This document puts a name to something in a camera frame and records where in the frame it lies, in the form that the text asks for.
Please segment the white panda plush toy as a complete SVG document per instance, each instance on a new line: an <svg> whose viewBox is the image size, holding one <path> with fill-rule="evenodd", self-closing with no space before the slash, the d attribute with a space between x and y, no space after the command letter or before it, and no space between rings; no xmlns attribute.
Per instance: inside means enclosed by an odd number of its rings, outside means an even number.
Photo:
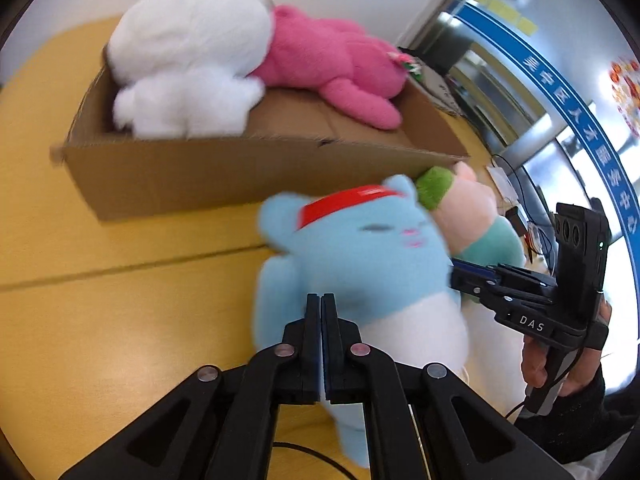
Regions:
<svg viewBox="0 0 640 480"><path fill-rule="evenodd" d="M114 126L144 140L239 136L265 95L253 73L273 33L270 0L139 0L104 49Z"/></svg>

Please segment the brown cardboard box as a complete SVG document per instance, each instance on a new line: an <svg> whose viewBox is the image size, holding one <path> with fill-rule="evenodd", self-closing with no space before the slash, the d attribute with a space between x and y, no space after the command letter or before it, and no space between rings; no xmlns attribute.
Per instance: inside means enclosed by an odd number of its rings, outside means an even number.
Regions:
<svg viewBox="0 0 640 480"><path fill-rule="evenodd" d="M389 132L356 122L312 92L271 89L242 136L137 140L113 126L115 94L102 68L67 138L50 151L101 221L256 203L282 191L326 195L393 174L416 178L469 157L412 81L393 100L402 123Z"/></svg>

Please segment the yellow sticky notes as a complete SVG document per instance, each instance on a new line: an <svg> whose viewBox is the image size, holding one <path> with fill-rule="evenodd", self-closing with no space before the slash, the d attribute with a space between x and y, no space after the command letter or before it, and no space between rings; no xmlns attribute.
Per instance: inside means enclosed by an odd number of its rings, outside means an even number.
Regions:
<svg viewBox="0 0 640 480"><path fill-rule="evenodd" d="M538 26L533 21L526 18L520 11L516 10L514 6L511 6L503 0L468 1L469 3L474 3L476 6L480 6L495 18L503 21L503 23L513 26L526 36L533 36L538 30Z"/></svg>

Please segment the grey cloth bag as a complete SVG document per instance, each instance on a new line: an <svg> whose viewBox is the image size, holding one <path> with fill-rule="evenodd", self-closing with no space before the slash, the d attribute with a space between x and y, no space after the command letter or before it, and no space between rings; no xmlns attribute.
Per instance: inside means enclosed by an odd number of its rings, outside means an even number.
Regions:
<svg viewBox="0 0 640 480"><path fill-rule="evenodd" d="M413 59L410 74L414 81L427 94L434 107L452 117L462 117L463 112L449 89L446 80L427 66L420 58Z"/></svg>

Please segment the blue cat plush toy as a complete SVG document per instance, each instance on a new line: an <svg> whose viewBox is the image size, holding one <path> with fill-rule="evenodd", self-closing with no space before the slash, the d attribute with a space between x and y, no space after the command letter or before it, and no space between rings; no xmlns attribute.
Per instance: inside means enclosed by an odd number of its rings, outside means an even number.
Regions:
<svg viewBox="0 0 640 480"><path fill-rule="evenodd" d="M258 273L253 341L281 341L310 294L333 295L337 314L396 362L464 369L470 337L439 228L403 174L312 198L279 193L262 203L258 231L274 250Z"/></svg>

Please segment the red festive window decal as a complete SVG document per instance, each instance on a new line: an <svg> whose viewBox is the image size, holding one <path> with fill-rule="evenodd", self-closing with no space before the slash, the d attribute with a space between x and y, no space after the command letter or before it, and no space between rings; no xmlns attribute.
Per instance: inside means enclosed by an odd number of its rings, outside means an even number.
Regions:
<svg viewBox="0 0 640 480"><path fill-rule="evenodd" d="M639 137L640 70L635 58L619 58L611 63L608 76L612 81L617 110L625 119L631 135Z"/></svg>

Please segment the pink plush toy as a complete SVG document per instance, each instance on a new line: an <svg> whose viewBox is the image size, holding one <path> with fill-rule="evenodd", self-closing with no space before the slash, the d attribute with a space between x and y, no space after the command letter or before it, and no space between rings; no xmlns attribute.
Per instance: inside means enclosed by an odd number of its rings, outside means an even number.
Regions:
<svg viewBox="0 0 640 480"><path fill-rule="evenodd" d="M269 52L253 75L269 88L305 89L341 113L380 130L401 124L392 99L408 79L408 55L355 22L273 9Z"/></svg>

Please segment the pig plush teal pants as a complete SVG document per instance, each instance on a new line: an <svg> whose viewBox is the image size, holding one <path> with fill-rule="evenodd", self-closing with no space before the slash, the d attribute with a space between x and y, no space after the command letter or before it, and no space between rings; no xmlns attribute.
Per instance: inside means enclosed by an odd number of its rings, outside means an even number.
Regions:
<svg viewBox="0 0 640 480"><path fill-rule="evenodd" d="M432 167L416 179L420 204L431 214L451 257L481 266L525 266L522 242L498 211L495 192L477 180L465 162ZM523 337L494 320L494 312L469 295L462 297L468 323L471 387L498 412L524 398Z"/></svg>

